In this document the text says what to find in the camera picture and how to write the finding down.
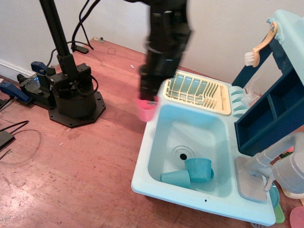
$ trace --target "baseboard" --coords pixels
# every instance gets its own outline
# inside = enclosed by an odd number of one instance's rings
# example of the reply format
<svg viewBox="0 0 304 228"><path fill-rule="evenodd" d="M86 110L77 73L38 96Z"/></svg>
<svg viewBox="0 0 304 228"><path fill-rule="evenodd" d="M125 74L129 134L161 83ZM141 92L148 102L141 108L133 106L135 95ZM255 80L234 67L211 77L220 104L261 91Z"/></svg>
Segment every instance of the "baseboard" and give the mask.
<svg viewBox="0 0 304 228"><path fill-rule="evenodd" d="M0 75L3 77L17 81L17 74L22 74L25 77L30 77L34 73L34 71L26 70L15 64L0 59Z"/></svg>

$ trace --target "black octagonal base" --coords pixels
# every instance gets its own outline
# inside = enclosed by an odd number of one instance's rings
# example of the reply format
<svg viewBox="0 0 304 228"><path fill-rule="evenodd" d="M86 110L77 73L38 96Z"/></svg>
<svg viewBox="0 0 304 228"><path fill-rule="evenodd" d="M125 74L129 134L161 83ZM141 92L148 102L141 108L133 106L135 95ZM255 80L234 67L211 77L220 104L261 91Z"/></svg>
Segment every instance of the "black octagonal base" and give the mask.
<svg viewBox="0 0 304 228"><path fill-rule="evenodd" d="M96 109L90 115L73 119L66 115L60 114L57 107L55 107L48 110L49 118L70 128L94 123L100 114L105 110L105 103L100 92L96 92L94 95L96 100Z"/></svg>

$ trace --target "sink drain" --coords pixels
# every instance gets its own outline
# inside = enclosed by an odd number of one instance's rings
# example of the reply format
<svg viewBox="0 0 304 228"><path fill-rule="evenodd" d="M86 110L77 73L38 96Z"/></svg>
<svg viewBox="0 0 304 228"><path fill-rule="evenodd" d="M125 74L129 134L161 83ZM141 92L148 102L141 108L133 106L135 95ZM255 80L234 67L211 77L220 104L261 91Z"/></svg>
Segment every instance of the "sink drain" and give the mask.
<svg viewBox="0 0 304 228"><path fill-rule="evenodd" d="M177 146L172 150L173 163L180 168L184 168L184 161L189 158L195 158L194 152L188 146Z"/></svg>

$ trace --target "blue clamp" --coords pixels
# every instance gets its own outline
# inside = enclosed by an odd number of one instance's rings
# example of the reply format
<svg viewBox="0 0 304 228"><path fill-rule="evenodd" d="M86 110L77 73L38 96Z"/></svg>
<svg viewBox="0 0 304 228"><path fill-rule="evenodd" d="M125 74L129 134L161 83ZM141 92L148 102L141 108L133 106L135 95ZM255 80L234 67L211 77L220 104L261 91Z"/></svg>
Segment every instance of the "blue clamp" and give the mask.
<svg viewBox="0 0 304 228"><path fill-rule="evenodd" d="M0 90L4 94L9 95L10 97L17 97L20 102L28 104L31 101L31 98L18 89L13 83L3 81L0 83Z"/></svg>
<svg viewBox="0 0 304 228"><path fill-rule="evenodd" d="M40 73L42 75L44 75L45 72L47 71L47 66L43 62L34 61L30 64L30 66L32 67L32 70L34 72Z"/></svg>

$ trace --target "white wall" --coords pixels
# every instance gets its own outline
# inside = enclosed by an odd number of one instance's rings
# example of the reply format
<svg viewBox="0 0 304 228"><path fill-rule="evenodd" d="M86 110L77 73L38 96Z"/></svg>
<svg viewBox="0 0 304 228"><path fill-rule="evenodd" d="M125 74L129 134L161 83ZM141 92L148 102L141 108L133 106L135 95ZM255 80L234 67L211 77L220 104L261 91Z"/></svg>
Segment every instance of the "white wall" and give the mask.
<svg viewBox="0 0 304 228"><path fill-rule="evenodd" d="M55 0L70 40L85 0ZM193 29L182 66L231 83L250 52L267 34L266 23L275 10L304 16L303 0L189 0ZM148 7L123 0L102 0L84 23L89 38L106 40L145 52ZM76 38L85 41L80 30ZM38 0L1 0L0 75L16 80L17 72L31 75L30 63L47 63L54 44ZM263 93L280 76L274 61L259 71L257 84Z"/></svg>

